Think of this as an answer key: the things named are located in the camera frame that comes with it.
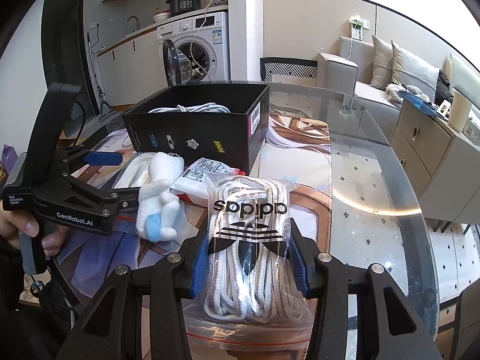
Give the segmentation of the person's left hand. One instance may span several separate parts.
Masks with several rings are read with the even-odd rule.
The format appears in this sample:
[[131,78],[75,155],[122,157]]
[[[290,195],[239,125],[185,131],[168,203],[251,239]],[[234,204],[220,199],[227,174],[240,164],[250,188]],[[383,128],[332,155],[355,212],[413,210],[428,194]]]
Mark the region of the person's left hand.
[[[46,256],[55,256],[61,250],[69,228],[57,225],[46,234],[41,244]],[[20,234],[35,237],[39,233],[36,219],[27,211],[5,211],[1,207],[1,236],[15,249],[20,247]]]

